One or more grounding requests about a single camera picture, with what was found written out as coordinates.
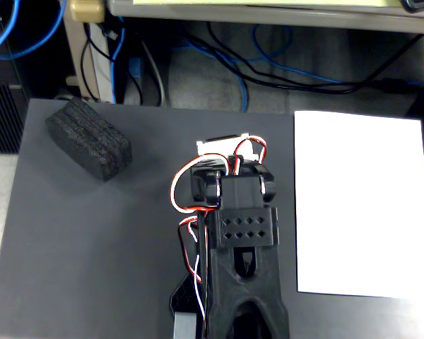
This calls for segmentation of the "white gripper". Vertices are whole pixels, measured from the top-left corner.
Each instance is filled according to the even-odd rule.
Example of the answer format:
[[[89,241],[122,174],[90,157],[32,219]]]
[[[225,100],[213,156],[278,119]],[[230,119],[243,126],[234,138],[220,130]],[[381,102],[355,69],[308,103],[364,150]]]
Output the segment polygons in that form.
[[[234,136],[197,141],[196,149],[198,155],[217,153],[233,159],[240,156],[244,161],[259,161],[259,154],[253,149],[252,141],[248,140],[248,133]]]

